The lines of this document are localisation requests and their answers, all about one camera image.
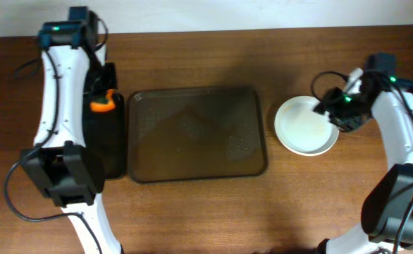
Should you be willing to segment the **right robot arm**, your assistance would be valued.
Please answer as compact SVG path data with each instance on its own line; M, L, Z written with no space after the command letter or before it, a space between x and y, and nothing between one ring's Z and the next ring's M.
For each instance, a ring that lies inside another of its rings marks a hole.
M316 253L413 250L413 80L397 77L395 67L392 54L368 56L363 68L343 76L343 89L328 90L313 109L343 133L375 120L388 167L365 199L359 223L324 239Z

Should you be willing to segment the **orange green scrub sponge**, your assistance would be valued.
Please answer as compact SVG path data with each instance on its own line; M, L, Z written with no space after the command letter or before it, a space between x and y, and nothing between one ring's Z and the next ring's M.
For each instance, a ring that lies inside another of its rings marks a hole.
M108 89L104 97L100 97L97 100L92 100L90 102L90 109L97 113L106 113L114 110L116 108L116 104L113 100L114 92L114 89Z

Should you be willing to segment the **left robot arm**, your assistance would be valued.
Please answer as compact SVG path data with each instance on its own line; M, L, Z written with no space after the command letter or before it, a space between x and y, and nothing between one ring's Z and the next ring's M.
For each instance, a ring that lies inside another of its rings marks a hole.
M88 149L83 119L117 109L116 69L99 41L104 21L86 6L72 6L65 21L44 23L37 44L44 67L39 127L22 167L43 197L67 217L86 253L122 253L103 204L106 170Z

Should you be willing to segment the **pale blue plate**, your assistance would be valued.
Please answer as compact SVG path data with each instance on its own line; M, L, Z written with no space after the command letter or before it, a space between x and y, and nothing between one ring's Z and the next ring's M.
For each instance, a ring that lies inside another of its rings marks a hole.
M277 138L289 151L313 157L329 151L339 130L328 116L313 112L319 100L311 96L293 97L278 108L274 118Z

